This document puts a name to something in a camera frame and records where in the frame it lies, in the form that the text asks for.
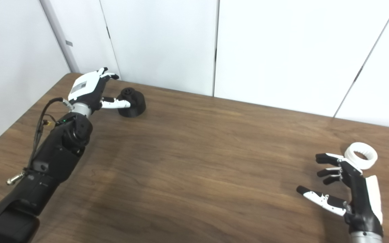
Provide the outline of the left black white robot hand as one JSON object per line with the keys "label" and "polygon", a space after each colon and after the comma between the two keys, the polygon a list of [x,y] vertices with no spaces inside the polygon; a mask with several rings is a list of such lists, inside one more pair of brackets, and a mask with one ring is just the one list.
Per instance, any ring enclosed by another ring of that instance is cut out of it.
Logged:
{"label": "left black white robot hand", "polygon": [[105,98],[103,92],[110,79],[117,80],[119,76],[107,72],[103,67],[77,78],[68,95],[71,112],[90,116],[100,109],[128,109],[132,104],[127,100],[118,101],[116,98]]}

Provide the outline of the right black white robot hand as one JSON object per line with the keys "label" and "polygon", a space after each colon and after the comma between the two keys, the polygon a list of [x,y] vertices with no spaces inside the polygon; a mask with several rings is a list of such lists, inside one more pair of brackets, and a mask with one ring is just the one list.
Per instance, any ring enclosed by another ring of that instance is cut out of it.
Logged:
{"label": "right black white robot hand", "polygon": [[342,182],[351,192],[350,201],[298,186],[296,191],[326,211],[344,218],[353,243],[381,243],[384,237],[382,202],[375,175],[364,177],[362,170],[338,154],[316,154],[318,164],[330,164],[317,172],[325,185]]}

